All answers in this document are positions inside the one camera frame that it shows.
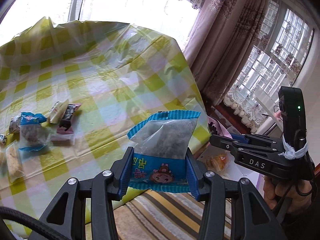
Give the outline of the right hand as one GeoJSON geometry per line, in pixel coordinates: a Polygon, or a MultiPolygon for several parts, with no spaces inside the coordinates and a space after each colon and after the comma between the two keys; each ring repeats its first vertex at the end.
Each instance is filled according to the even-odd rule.
{"type": "Polygon", "coordinates": [[[301,213],[311,205],[311,194],[305,197],[300,196],[293,186],[285,183],[278,183],[277,185],[274,185],[270,177],[264,176],[264,200],[270,209],[274,209],[276,207],[276,196],[283,197],[288,188],[290,188],[290,190],[287,192],[286,196],[292,199],[288,213],[301,213]]]}

